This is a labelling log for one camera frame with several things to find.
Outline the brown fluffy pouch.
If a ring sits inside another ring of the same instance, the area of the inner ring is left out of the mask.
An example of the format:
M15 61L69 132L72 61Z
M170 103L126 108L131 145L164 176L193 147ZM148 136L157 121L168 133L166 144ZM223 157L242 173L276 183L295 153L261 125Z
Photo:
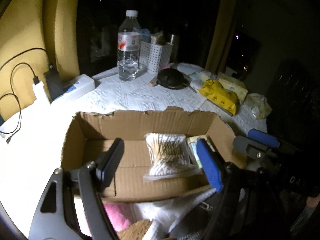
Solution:
M141 240L149 230L152 221L144 219L117 233L120 240Z

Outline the crumpled plastic bag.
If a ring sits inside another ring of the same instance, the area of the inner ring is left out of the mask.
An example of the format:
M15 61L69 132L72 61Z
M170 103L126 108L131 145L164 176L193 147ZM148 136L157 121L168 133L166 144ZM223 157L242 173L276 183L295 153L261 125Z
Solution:
M265 119L272 112L272 108L267 103L267 98L257 93L247 94L244 105L256 120Z

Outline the white power bank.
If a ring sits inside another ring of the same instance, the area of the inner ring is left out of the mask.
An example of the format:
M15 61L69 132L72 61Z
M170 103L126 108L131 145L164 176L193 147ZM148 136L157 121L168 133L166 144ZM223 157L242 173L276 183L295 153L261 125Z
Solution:
M42 81L39 81L37 84L33 84L33 92L36 97L36 101L39 104L42 104L44 106L50 105L50 100L48 98L48 95L44 89L44 84Z

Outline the pink fluffy pouch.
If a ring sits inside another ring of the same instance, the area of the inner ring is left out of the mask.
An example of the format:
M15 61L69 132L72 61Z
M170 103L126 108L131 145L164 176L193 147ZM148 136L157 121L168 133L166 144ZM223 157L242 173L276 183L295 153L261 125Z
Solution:
M120 232L132 224L131 210L127 204L105 203L104 208L116 232Z

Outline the white lace tablecloth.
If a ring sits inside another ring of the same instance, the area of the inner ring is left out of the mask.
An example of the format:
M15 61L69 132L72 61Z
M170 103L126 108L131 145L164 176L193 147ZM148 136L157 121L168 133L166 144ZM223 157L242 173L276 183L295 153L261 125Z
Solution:
M60 98L51 105L35 101L3 124L9 130L22 120L10 142L1 139L1 203L25 236L50 178L95 161L116 138L123 139L125 150L104 201L149 202L212 192L202 175L145 180L151 165L148 133L206 135L226 161L245 166L232 142L252 129L266 131L265 120L254 119L245 106L230 116L189 87L151 87L152 78L148 73L132 81L104 76L96 89L78 99Z

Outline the black charger block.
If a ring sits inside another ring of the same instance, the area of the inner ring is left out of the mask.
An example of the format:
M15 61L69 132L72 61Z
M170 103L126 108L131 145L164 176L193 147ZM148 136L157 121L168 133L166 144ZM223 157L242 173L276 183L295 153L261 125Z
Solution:
M49 90L50 98L52 101L54 101L64 93L59 72L52 68L44 73L44 77Z

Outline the metal thermos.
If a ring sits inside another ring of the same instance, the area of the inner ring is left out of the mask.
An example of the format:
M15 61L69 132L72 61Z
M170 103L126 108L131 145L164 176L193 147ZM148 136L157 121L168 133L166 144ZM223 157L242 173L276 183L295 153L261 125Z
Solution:
M170 63L176 63L177 50L178 50L178 37L176 35L171 35L170 44L172 45Z

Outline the small colourful box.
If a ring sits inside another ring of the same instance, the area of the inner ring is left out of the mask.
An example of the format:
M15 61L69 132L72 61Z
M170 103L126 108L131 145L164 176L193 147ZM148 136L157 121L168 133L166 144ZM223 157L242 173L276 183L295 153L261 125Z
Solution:
M210 140L208 139L208 137L206 135L197 135L194 137L188 137L186 139L187 145L189 146L190 151L192 153L191 162L193 164L197 163L198 167L202 168L202 164L201 164L201 161L199 159L199 156L197 154L197 149L196 149L196 144L199 139L204 139L206 141L206 143L209 145L209 147L212 149L213 152L215 152L215 148L213 147L213 145L211 144Z

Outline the pale tissue box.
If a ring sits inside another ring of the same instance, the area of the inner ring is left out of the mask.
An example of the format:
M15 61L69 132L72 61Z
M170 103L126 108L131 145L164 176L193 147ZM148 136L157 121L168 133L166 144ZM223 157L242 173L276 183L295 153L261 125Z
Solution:
M240 101L245 100L248 90L242 81L228 76L222 72L218 73L217 80L225 89L235 92Z

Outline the brown cardboard box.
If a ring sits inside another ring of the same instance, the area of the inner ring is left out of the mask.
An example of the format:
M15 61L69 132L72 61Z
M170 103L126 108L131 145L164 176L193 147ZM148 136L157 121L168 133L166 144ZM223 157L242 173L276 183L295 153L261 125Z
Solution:
M194 155L198 139L207 139L225 161L246 166L246 157L233 147L234 132L217 114L169 108L76 113L63 143L61 167L70 171L97 160L117 138L124 141L124 154L102 193L108 202L151 202L208 190Z

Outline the white perforated basket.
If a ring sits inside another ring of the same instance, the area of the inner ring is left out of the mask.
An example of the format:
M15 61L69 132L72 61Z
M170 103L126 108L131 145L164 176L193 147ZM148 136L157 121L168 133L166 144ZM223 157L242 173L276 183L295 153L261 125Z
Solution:
M173 45L157 45L147 42L140 43L139 68L149 74L158 74L158 72L167 67L170 61Z

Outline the white towel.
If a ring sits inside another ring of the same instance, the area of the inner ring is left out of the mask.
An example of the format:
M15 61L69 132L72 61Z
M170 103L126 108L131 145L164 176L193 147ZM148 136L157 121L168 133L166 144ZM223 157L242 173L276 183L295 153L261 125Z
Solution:
M134 222L144 219L151 221L151 226L143 239L164 239L191 210L215 193L216 189L209 189L185 197L133 203L130 204L132 220Z

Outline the cotton swab pack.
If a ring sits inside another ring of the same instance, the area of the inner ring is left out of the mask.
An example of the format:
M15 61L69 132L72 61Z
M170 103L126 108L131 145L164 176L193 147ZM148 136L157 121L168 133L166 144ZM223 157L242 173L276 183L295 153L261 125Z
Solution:
M202 173L197 163L191 162L192 153L185 135L148 133L145 142L151 164L144 174L145 180L191 177Z

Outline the yellow tissue pack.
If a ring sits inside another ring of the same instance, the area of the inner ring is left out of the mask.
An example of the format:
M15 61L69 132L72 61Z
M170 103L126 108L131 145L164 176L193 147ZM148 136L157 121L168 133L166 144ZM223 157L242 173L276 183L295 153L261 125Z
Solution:
M208 79L198 91L202 96L231 115L236 114L238 101L237 94L231 90L225 89L219 81Z

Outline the white blue box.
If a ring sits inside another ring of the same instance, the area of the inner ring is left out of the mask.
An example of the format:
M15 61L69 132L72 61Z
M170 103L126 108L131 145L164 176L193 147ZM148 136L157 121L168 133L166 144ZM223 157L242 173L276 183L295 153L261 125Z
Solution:
M56 101L68 101L82 97L83 95L91 92L95 89L95 81L87 76L82 74L71 81L68 81L63 85L64 93L54 99Z

